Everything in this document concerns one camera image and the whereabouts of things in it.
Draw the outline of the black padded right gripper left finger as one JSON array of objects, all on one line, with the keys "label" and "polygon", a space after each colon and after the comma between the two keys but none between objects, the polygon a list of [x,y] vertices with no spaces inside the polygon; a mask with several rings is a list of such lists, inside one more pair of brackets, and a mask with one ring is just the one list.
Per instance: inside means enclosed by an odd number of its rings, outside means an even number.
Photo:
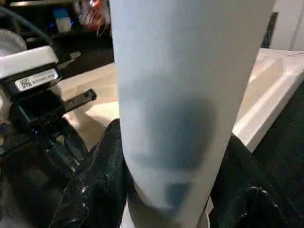
[{"label": "black padded right gripper left finger", "polygon": [[127,196],[125,178],[120,120],[114,119],[67,184],[49,227],[120,227]]}]

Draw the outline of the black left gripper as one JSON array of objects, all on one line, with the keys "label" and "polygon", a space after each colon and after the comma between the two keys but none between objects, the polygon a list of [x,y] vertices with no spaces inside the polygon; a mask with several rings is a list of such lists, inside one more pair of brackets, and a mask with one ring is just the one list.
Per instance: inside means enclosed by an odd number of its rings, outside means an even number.
[{"label": "black left gripper", "polygon": [[97,98],[95,91],[89,89],[64,101],[51,90],[60,79],[56,68],[36,68],[2,78],[0,86],[12,102],[10,120],[23,124],[52,123]]}]

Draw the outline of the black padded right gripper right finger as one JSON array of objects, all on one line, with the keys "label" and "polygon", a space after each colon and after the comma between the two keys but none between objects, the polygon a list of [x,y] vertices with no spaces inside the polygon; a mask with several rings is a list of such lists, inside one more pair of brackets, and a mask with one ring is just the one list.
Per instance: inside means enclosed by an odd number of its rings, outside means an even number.
[{"label": "black padded right gripper right finger", "polygon": [[229,139],[211,191],[212,228],[302,228],[304,216],[261,171],[235,135]]}]

